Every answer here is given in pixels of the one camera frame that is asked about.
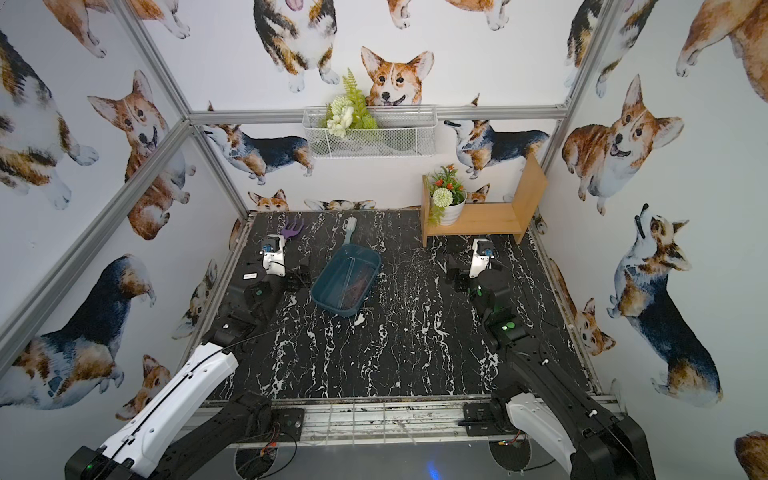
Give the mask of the clear straight ruler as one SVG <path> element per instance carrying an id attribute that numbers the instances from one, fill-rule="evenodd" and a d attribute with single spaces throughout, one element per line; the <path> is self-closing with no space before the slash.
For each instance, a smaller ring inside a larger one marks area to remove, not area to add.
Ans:
<path id="1" fill-rule="evenodd" d="M 362 260 L 349 257 L 335 259 L 332 263 L 327 303 L 332 308 L 345 310 L 342 307 L 342 301 L 347 286 L 354 282 L 360 275 L 365 275 L 371 272 L 371 267 Z"/>

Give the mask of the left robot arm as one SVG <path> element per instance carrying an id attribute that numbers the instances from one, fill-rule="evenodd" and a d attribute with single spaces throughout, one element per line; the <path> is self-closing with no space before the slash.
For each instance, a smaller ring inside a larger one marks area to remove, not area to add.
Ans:
<path id="1" fill-rule="evenodd" d="M 255 303 L 248 320 L 211 328 L 182 369 L 155 399 L 96 449 L 79 448 L 66 462 L 68 479 L 188 479 L 233 443 L 265 442 L 300 434 L 298 412 L 281 414 L 271 401 L 246 391 L 215 415 L 183 434 L 203 401 L 238 367 L 235 351 L 261 338 L 259 327 L 273 316 L 283 293 L 310 282 L 307 263 L 284 276 L 268 274 L 247 287 Z"/>

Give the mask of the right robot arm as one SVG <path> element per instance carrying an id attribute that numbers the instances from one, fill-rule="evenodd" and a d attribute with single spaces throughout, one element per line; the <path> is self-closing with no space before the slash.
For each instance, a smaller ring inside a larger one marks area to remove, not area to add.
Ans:
<path id="1" fill-rule="evenodd" d="M 515 315 L 500 264 L 477 255 L 464 268 L 450 258 L 446 281 L 468 294 L 486 346 L 514 372 L 512 385 L 489 403 L 494 428 L 526 433 L 572 479 L 654 478 L 642 428 L 598 403 L 553 360 L 543 334 Z"/>

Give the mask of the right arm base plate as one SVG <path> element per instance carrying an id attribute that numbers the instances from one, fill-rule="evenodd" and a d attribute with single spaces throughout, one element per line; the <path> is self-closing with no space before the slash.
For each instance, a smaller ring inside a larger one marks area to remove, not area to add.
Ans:
<path id="1" fill-rule="evenodd" d="M 462 407 L 463 417 L 457 425 L 469 437 L 503 436 L 507 440 L 515 436 L 525 437 L 527 433 L 517 428 L 511 420 L 509 410 L 512 407 L 529 407 L 532 412 L 540 414 L 545 405 L 536 397 L 532 402 L 521 402 L 518 398 L 508 402 L 492 399 L 486 403 L 465 403 Z"/>

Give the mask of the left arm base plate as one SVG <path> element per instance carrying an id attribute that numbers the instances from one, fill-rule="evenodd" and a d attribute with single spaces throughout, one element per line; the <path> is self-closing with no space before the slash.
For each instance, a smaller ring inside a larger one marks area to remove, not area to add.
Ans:
<path id="1" fill-rule="evenodd" d="M 304 414 L 303 409 L 264 408 L 246 412 L 225 423 L 224 438 L 232 443 L 275 441 L 281 435 L 299 440 Z"/>

